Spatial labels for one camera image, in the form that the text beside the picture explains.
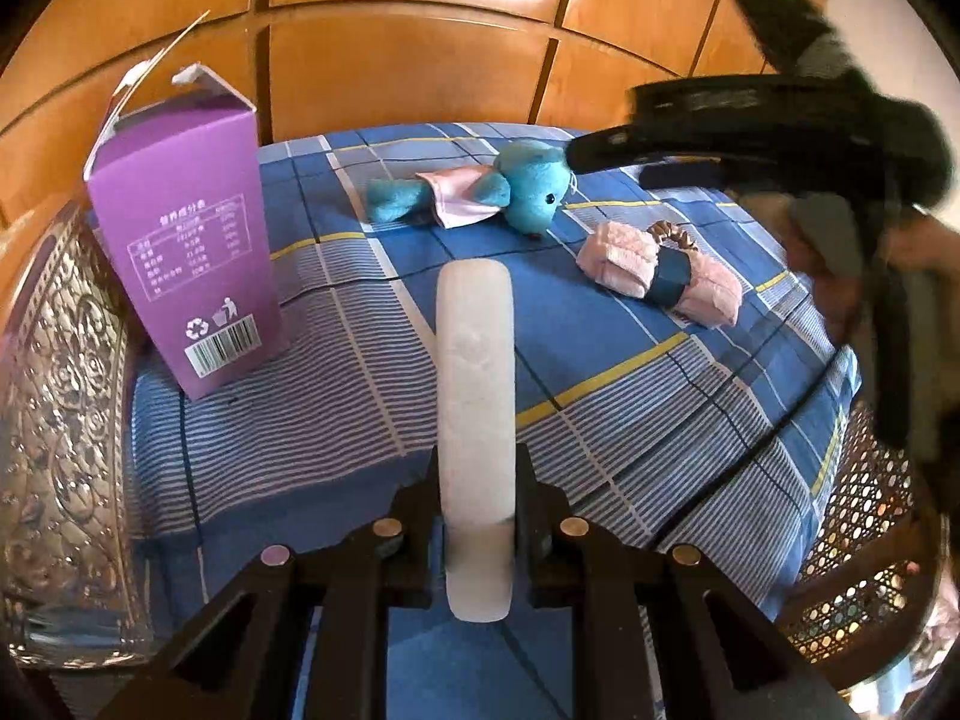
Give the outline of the person's right hand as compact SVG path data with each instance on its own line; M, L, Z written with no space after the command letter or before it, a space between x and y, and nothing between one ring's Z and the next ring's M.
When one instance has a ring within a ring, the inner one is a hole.
M739 203L786 249L789 270L814 282L814 302L833 344L853 338L866 261L848 204L835 195L794 199L747 193ZM880 255L900 271L935 278L937 314L946 333L940 356L958 361L958 232L929 213L912 211L885 232Z

